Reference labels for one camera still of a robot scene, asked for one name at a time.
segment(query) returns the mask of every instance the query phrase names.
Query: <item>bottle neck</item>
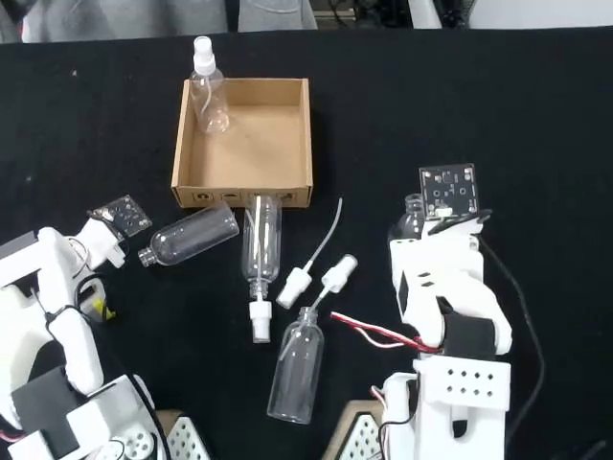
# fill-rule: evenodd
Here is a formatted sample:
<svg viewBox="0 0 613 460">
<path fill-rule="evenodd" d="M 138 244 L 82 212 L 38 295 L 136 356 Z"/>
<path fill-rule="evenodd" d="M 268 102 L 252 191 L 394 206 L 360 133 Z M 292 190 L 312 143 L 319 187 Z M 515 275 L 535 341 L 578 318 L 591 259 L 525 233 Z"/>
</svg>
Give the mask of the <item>bottle neck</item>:
<svg viewBox="0 0 613 460">
<path fill-rule="evenodd" d="M 268 296 L 268 282 L 265 280 L 253 280 L 249 283 L 249 295 L 252 299 L 259 300 L 261 295 L 261 299 L 264 300 Z"/>
<path fill-rule="evenodd" d="M 298 313 L 298 320 L 303 324 L 317 323 L 317 310 L 310 307 L 302 307 Z"/>
<path fill-rule="evenodd" d="M 150 247 L 138 251 L 138 258 L 141 260 L 141 264 L 143 264 L 143 266 L 157 264 L 157 258 L 155 257 L 155 254 L 153 254 L 153 249 Z"/>
</svg>

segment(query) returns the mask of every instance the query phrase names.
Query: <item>clear plastic bottle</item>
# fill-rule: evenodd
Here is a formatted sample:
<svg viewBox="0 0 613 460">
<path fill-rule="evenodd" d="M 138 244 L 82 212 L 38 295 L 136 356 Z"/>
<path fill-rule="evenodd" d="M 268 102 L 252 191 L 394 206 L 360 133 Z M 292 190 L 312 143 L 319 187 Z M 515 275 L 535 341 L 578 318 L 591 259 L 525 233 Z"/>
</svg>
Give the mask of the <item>clear plastic bottle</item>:
<svg viewBox="0 0 613 460">
<path fill-rule="evenodd" d="M 144 266 L 176 265 L 238 235 L 238 224 L 227 203 L 198 211 L 159 230 L 149 247 L 139 251 Z"/>
<path fill-rule="evenodd" d="M 213 44 L 207 36 L 193 41 L 190 96 L 198 127 L 205 133 L 223 132 L 230 126 L 223 74 L 216 68 Z"/>
<path fill-rule="evenodd" d="M 281 201 L 271 195 L 255 195 L 245 208 L 242 240 L 242 274 L 249 283 L 249 313 L 254 343 L 270 341 L 271 303 L 268 285 L 277 279 L 281 264 Z"/>
<path fill-rule="evenodd" d="M 425 223 L 423 200 L 420 194 L 408 195 L 404 198 L 406 213 L 392 229 L 392 239 L 420 240 Z"/>
<path fill-rule="evenodd" d="M 310 423 L 323 352 L 324 334 L 317 326 L 317 311 L 301 308 L 281 343 L 268 400 L 270 417 L 294 424 Z"/>
</svg>

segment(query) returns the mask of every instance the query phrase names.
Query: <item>electronic component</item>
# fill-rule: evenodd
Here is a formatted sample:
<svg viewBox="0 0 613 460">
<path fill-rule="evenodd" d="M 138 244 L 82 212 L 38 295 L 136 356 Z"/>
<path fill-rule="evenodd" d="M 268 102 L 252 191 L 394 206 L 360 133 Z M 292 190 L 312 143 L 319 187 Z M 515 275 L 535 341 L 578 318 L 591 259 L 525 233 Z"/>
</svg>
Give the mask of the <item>electronic component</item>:
<svg viewBox="0 0 613 460">
<path fill-rule="evenodd" d="M 93 214 L 108 220 L 112 223 L 112 227 L 122 229 L 129 237 L 151 226 L 151 219 L 130 195 L 122 196 L 95 209 Z M 115 228 L 111 228 L 111 231 L 120 241 L 123 240 L 124 236 Z"/>
<path fill-rule="evenodd" d="M 479 212 L 472 164 L 420 168 L 426 219 L 458 218 Z"/>
</svg>

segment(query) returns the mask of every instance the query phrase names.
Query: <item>gray chair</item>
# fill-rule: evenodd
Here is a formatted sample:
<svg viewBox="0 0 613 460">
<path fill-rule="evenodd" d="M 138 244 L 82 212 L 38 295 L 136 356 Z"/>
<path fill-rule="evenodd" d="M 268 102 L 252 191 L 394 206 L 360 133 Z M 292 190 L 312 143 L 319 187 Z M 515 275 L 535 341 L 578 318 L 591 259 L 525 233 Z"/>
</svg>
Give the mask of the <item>gray chair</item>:
<svg viewBox="0 0 613 460">
<path fill-rule="evenodd" d="M 228 31 L 225 0 L 0 0 L 0 43 L 19 41 L 7 9 L 26 13 L 27 42 L 104 40 Z M 241 0 L 239 32 L 316 29 L 308 0 Z"/>
</svg>

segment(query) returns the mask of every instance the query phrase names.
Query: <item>pump sprayer head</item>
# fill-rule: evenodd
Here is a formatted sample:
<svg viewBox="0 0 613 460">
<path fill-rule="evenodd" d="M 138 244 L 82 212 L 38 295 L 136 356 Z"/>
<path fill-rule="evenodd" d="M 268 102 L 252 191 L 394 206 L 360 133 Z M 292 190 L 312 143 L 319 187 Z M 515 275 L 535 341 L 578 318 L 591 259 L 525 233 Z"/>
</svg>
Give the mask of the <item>pump sprayer head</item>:
<svg viewBox="0 0 613 460">
<path fill-rule="evenodd" d="M 213 42 L 207 36 L 199 36 L 193 41 L 193 70 L 200 75 L 208 76 L 216 69 Z"/>
</svg>

